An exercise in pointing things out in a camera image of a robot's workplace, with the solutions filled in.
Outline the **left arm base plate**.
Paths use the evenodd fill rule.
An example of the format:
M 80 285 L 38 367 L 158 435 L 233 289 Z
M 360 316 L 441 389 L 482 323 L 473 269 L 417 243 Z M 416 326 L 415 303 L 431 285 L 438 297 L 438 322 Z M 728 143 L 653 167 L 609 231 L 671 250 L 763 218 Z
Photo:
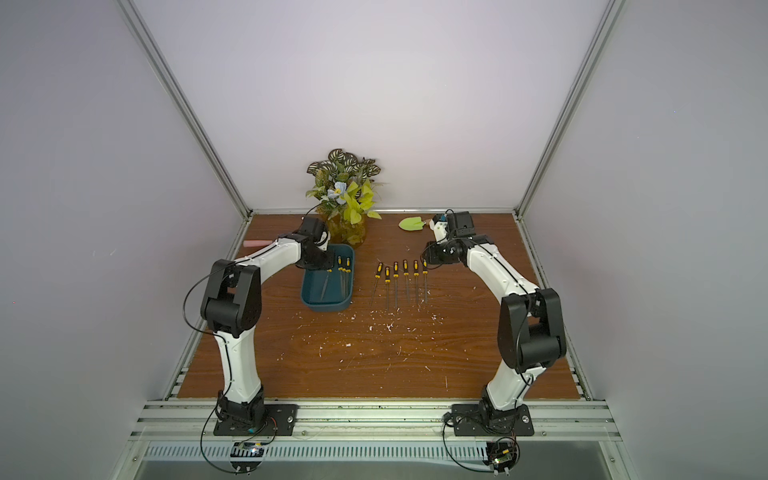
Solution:
M 277 403 L 228 406 L 216 413 L 215 436 L 291 436 L 297 404 Z

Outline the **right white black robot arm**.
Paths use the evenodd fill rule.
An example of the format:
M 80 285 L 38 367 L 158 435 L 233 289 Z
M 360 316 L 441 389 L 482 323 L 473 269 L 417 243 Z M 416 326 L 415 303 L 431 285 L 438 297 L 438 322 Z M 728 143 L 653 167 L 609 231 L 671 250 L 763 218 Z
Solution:
M 460 263 L 477 275 L 499 302 L 500 365 L 484 387 L 479 409 L 488 419 L 517 410 L 535 381 L 567 353 L 562 306 L 552 288 L 526 279 L 493 241 L 476 233 L 467 211 L 451 209 L 429 221 L 435 239 L 422 258 L 429 266 Z

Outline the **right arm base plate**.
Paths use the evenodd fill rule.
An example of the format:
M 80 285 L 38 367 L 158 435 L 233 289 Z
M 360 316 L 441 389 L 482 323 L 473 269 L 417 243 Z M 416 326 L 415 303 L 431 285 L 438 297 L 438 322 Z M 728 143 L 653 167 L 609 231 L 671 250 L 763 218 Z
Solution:
M 530 410 L 521 404 L 511 410 L 497 410 L 490 404 L 453 404 L 449 423 L 455 436 L 532 437 L 535 434 Z

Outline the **teal plastic storage box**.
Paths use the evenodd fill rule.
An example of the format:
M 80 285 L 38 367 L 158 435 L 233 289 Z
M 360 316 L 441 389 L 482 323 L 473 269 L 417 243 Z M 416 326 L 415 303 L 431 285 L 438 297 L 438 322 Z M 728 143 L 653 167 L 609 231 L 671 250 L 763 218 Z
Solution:
M 346 244 L 331 244 L 334 266 L 326 270 L 305 270 L 300 299 L 310 310 L 319 313 L 346 310 L 352 301 L 355 251 Z

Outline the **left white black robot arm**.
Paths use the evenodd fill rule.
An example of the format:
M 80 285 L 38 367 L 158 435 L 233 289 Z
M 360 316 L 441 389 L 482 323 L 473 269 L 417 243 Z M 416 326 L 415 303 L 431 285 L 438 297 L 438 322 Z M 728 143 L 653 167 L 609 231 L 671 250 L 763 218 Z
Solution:
M 255 326 L 262 313 L 262 284 L 286 267 L 325 270 L 334 259 L 328 251 L 325 223 L 305 217 L 299 228 L 278 236 L 256 252 L 214 263 L 200 307 L 218 345 L 225 386 L 218 415 L 255 426 L 263 421 L 263 384 L 255 360 Z

